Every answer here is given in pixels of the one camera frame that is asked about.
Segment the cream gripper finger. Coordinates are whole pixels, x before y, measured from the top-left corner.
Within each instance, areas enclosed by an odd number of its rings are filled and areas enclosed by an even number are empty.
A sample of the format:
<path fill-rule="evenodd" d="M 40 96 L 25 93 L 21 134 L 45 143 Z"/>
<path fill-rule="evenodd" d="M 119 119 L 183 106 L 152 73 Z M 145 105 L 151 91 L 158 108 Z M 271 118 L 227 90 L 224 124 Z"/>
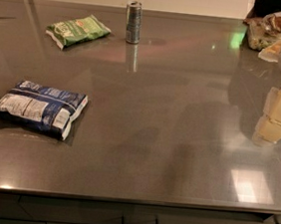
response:
<path fill-rule="evenodd" d="M 266 97 L 262 117 L 255 126 L 252 140 L 256 145 L 268 146 L 281 139 L 281 88 L 272 87 Z"/>

